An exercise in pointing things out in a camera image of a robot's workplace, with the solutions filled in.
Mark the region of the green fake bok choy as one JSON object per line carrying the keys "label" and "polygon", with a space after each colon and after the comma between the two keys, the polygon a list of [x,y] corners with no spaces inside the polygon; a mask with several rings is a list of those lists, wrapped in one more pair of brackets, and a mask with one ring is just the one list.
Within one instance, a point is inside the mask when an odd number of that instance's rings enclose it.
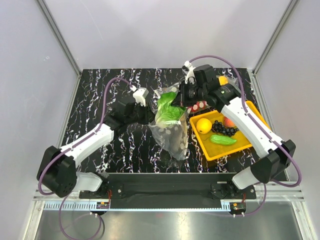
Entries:
{"label": "green fake bok choy", "polygon": [[157,113],[155,115],[155,123],[157,125],[168,121],[178,121],[186,111],[185,107],[171,106],[171,102],[176,96],[177,94],[171,91],[163,93],[157,100]]}

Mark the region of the clear zip bag with lemon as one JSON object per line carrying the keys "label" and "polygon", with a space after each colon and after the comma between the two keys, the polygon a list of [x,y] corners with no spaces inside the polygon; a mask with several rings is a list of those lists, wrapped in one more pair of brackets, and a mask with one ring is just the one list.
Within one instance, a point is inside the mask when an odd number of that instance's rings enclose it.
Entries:
{"label": "clear zip bag with lemon", "polygon": [[163,111],[156,113],[148,126],[155,142],[178,161],[185,159],[188,149],[188,112],[185,110],[178,120],[173,120]]}

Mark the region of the yellow fake lemon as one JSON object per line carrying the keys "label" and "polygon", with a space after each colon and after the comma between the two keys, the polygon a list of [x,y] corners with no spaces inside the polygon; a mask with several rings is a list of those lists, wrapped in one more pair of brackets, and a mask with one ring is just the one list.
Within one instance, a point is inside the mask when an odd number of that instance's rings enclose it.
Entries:
{"label": "yellow fake lemon", "polygon": [[200,118],[196,123],[196,130],[200,134],[207,134],[212,130],[212,122],[207,118]]}

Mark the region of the clear zip bag with mushroom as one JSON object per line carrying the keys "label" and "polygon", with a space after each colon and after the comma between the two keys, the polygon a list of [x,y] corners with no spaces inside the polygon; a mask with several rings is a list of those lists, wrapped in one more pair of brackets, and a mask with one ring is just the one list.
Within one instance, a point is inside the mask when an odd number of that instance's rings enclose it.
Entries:
{"label": "clear zip bag with mushroom", "polygon": [[192,109],[198,103],[195,95],[190,93],[195,87],[194,83],[186,83],[183,80],[170,87],[155,90],[158,97],[155,124],[180,125],[187,109]]}

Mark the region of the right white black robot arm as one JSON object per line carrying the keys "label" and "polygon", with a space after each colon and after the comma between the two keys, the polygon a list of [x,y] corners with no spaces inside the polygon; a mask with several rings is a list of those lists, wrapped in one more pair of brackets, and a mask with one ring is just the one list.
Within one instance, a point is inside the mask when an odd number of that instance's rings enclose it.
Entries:
{"label": "right white black robot arm", "polygon": [[179,84],[172,105],[191,107],[199,101],[206,101],[239,128],[259,156],[256,163],[232,177],[232,182],[227,185],[230,197],[239,198],[245,188],[258,182],[267,184],[293,163],[296,145],[272,132],[248,107],[237,86],[221,84],[214,68],[208,64],[194,67],[186,61],[182,68],[187,75]]}

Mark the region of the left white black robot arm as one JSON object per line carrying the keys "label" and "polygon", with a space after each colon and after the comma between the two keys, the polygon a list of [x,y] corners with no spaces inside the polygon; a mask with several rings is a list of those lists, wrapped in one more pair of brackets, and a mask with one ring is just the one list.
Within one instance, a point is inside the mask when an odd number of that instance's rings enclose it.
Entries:
{"label": "left white black robot arm", "polygon": [[64,198],[71,192],[91,192],[97,198],[108,193],[107,179],[94,172],[79,172],[77,167],[102,146],[114,141],[131,124],[148,125],[155,119],[151,107],[136,102],[119,103],[95,128],[72,143],[48,147],[42,157],[36,179],[42,195]]}

